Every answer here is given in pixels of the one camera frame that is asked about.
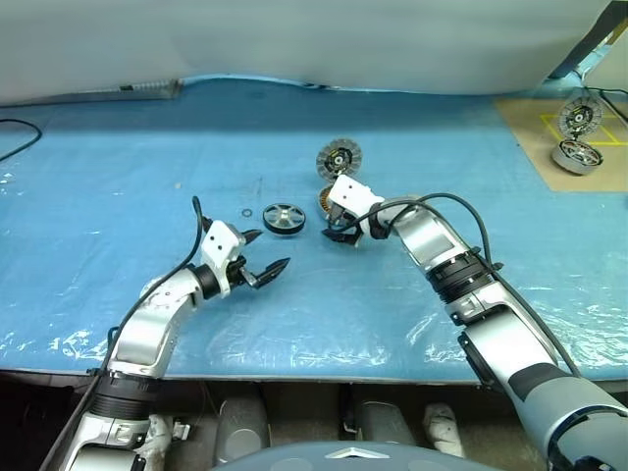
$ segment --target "white backdrop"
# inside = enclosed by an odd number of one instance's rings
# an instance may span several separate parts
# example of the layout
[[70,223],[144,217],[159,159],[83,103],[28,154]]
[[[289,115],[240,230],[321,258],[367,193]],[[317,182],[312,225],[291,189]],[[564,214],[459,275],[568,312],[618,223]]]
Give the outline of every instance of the white backdrop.
[[609,0],[4,0],[0,102],[233,73],[430,93],[531,88]]

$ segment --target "dark floor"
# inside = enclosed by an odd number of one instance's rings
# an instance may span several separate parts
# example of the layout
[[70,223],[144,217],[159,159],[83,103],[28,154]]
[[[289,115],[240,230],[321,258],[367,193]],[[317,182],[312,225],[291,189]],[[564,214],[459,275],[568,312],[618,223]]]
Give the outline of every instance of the dark floor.
[[[0,376],[0,413],[12,433],[0,442],[0,471],[37,469],[72,412],[86,378],[46,375]],[[626,385],[615,385],[626,399]],[[339,385],[333,383],[262,383],[168,381],[157,404],[159,413],[183,418],[192,426],[185,442],[172,443],[168,471],[211,468],[225,397],[261,394],[266,404],[272,445],[350,439],[342,431],[342,405],[377,399],[396,404],[420,446],[430,447],[422,420],[426,404],[445,402],[456,414],[467,457],[505,471],[544,470],[546,465],[526,438],[506,398],[473,386]]]

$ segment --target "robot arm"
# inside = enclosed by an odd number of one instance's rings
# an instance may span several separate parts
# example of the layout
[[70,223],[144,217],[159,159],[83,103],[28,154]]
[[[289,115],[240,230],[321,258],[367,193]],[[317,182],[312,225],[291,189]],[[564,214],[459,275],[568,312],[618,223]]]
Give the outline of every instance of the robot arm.
[[353,235],[327,229],[331,239],[357,244],[364,235],[399,236],[445,312],[463,326],[458,340],[480,381],[508,395],[549,463],[559,470],[628,470],[628,410],[558,368],[554,346],[531,308],[438,212],[403,204],[407,199],[385,200],[347,176],[338,177],[329,199],[330,223],[356,226]]
[[[189,264],[177,271],[124,324],[60,470],[143,469],[134,450],[146,438],[159,380],[166,373],[182,323],[203,300],[215,295],[226,297],[244,284],[261,288],[288,264],[289,259],[278,260],[254,275],[246,270],[241,252],[261,231],[240,233],[222,221],[205,219],[204,223],[207,234],[200,246],[200,265]],[[155,283],[149,283],[142,294]]]

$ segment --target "table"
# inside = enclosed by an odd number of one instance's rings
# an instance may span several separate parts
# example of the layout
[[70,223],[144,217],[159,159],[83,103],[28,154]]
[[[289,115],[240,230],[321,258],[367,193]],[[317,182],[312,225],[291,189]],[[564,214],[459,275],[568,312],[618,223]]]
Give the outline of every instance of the table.
[[[334,244],[320,231],[315,158],[362,147],[357,178],[384,196],[450,191],[472,202],[502,273],[592,379],[626,377],[628,199],[552,192],[491,97],[306,89],[217,79],[172,101],[0,109],[44,136],[0,164],[0,369],[95,367],[152,278],[188,252],[190,198],[212,218],[263,229],[288,202],[298,235],[266,232],[248,266],[291,257],[259,291],[212,299],[184,326],[169,376],[468,382],[456,328],[397,239]],[[26,131],[0,129],[0,154]],[[473,220],[439,203],[473,244]],[[250,208],[252,217],[241,215]]]

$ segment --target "cardboard sheet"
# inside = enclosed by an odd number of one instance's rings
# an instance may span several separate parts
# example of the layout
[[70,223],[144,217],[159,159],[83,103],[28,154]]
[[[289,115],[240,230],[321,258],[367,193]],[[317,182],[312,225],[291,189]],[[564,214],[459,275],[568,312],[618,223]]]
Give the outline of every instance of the cardboard sheet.
[[[551,152],[564,139],[557,116],[566,101],[501,98],[496,106],[545,183],[554,191],[628,191],[628,129],[607,108],[600,128],[583,140],[604,159],[587,176],[566,172],[551,160]],[[625,104],[617,105],[622,110]]]

